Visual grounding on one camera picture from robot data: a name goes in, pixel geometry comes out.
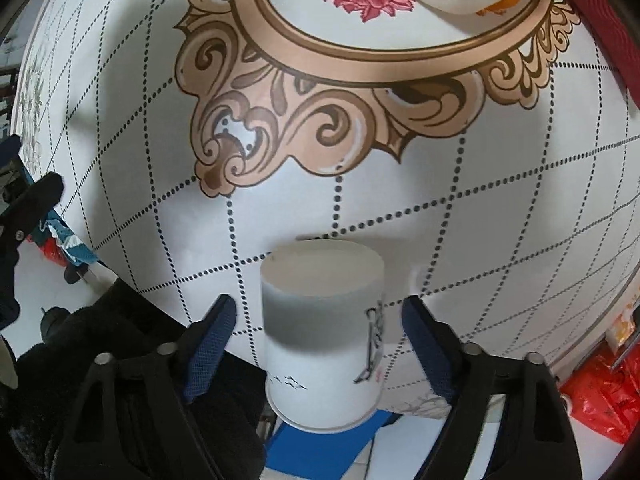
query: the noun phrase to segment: paper cup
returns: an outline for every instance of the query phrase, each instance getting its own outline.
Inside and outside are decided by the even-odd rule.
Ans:
[[[384,263],[343,240],[273,251],[260,268],[267,399],[287,424],[338,433],[382,395]]]

